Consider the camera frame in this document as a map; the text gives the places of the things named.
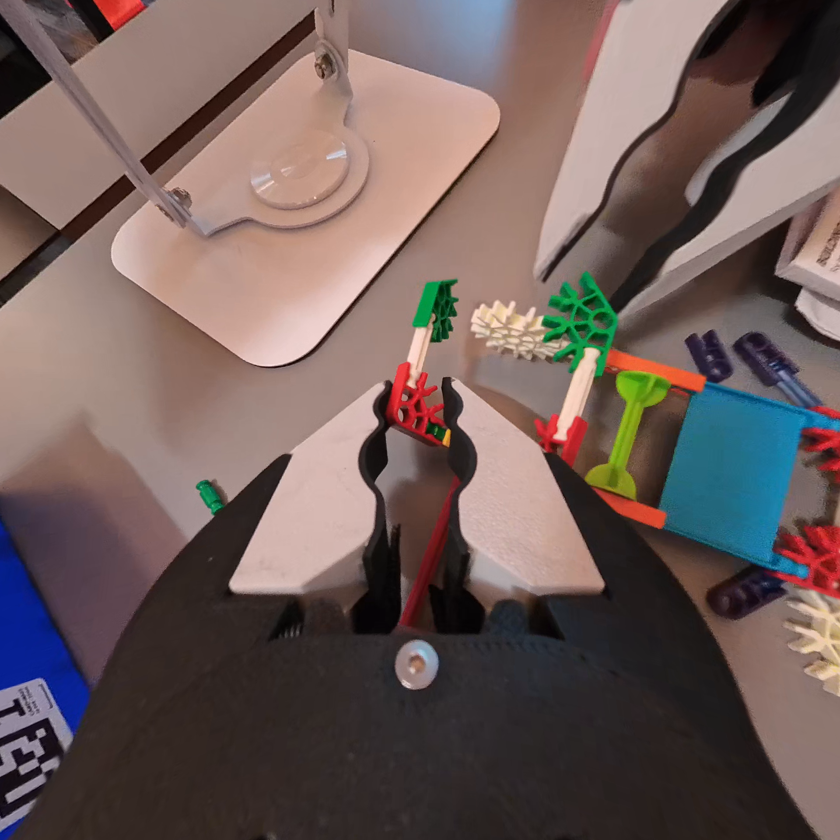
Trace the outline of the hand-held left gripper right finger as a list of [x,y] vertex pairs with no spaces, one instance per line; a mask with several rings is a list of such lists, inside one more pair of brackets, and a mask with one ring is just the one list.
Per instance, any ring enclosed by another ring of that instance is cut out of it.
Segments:
[[442,382],[451,433],[450,502],[440,585],[429,587],[440,634],[477,634],[493,608],[514,601],[600,595],[606,588],[554,474],[570,473],[455,377]]

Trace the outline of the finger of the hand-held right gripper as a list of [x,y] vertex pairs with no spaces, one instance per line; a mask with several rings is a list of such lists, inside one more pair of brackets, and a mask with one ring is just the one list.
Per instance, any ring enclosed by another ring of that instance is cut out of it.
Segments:
[[701,164],[686,215],[612,294],[625,320],[674,294],[838,184],[838,69],[803,70]]
[[728,1],[607,5],[591,73],[542,221],[533,275],[546,281],[603,213],[629,155],[674,112],[688,66]]

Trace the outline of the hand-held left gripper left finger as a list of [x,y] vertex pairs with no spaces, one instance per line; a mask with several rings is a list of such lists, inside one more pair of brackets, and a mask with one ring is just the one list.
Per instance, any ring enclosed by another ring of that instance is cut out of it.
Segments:
[[323,599],[358,633],[387,634],[401,613],[401,562],[376,479],[387,465],[392,383],[369,388],[303,440],[229,580],[237,595]]

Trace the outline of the green toy connector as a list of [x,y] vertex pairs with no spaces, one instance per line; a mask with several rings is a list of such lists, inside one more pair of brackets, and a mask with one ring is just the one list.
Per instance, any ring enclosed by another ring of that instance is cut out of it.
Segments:
[[594,376],[601,377],[613,346],[618,318],[592,274],[585,271],[577,288],[564,282],[559,292],[550,297],[548,307],[555,313],[542,317],[542,325],[547,330],[542,342],[559,345],[551,361],[568,361],[570,372],[575,373],[585,352],[595,350]]
[[453,331],[453,320],[457,317],[457,297],[454,287],[457,279],[430,281],[421,295],[413,319],[415,329],[432,326],[431,343],[441,343],[449,338]]

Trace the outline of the colourful toy construction frame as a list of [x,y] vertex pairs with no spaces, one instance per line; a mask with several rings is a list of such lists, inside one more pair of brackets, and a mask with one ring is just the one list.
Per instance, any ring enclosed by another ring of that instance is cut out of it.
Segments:
[[[517,358],[551,361],[557,343],[534,308],[516,311],[514,302],[481,304],[470,329],[486,347]],[[587,350],[560,413],[537,421],[542,450],[574,465],[584,442],[583,412],[595,381],[595,350]],[[784,501],[801,441],[821,454],[820,470],[838,480],[838,412],[708,383],[690,373],[610,349],[605,371],[614,374],[624,411],[606,463],[585,475],[586,483],[616,512],[656,529],[764,567],[783,582],[838,597],[838,523],[811,525],[780,534]],[[665,485],[654,506],[637,498],[628,470],[646,410],[680,393],[688,397]]]

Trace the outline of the colour printed instruction booklet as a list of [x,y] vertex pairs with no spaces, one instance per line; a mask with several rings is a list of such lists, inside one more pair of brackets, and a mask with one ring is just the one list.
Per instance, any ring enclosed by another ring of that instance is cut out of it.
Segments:
[[774,274],[839,300],[838,188],[792,218]]

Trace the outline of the white instruction leaflet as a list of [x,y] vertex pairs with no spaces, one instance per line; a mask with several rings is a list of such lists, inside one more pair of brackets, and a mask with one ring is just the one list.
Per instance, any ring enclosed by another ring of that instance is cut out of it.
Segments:
[[839,342],[839,302],[802,288],[795,309],[810,326],[827,339]]

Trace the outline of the blue rod cross toy assembly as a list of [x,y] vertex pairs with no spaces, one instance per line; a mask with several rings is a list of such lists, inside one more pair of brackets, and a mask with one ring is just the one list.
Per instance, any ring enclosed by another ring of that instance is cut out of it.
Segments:
[[[759,381],[775,388],[795,406],[816,409],[824,405],[799,379],[799,367],[762,332],[747,332],[733,349]],[[750,565],[710,588],[707,603],[718,616],[740,620],[784,598],[784,582],[764,567]]]

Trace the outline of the purple toy connector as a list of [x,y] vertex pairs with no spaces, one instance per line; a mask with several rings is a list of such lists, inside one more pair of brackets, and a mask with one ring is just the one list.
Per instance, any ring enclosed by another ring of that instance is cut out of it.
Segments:
[[693,332],[685,338],[685,345],[708,383],[720,384],[733,376],[732,362],[716,330]]

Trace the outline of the blue plastic bin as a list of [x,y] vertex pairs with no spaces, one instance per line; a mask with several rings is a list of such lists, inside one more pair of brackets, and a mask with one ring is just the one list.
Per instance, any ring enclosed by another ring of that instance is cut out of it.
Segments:
[[1,527],[2,832],[32,811],[77,734],[90,691]]

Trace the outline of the white snowflake toy connector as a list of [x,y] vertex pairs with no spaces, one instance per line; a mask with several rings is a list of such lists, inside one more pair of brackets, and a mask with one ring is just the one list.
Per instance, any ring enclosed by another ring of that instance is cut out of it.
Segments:
[[822,689],[839,697],[839,600],[802,588],[792,588],[785,600],[796,618],[783,622],[793,633],[787,646],[798,655],[810,657],[803,671],[818,680]]

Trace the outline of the clear round disc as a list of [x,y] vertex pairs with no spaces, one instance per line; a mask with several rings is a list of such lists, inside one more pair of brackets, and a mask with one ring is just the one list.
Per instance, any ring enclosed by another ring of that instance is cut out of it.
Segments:
[[249,182],[256,197],[286,211],[316,205],[334,194],[350,171],[350,151],[336,133],[290,133],[254,160]]

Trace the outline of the orange plastic part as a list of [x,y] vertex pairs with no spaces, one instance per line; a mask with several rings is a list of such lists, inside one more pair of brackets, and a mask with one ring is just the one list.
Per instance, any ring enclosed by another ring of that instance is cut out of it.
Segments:
[[93,3],[111,31],[116,31],[141,14],[154,1],[93,1]]

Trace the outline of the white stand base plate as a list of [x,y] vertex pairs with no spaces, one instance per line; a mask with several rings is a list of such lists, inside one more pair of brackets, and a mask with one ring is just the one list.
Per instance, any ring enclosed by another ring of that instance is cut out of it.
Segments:
[[364,142],[364,183],[294,212],[262,203],[251,183],[297,132],[295,118],[328,82],[313,54],[211,140],[167,184],[192,198],[202,237],[150,203],[111,247],[115,269],[241,360],[279,367],[320,344],[497,132],[500,110],[472,87],[351,49],[346,119]]

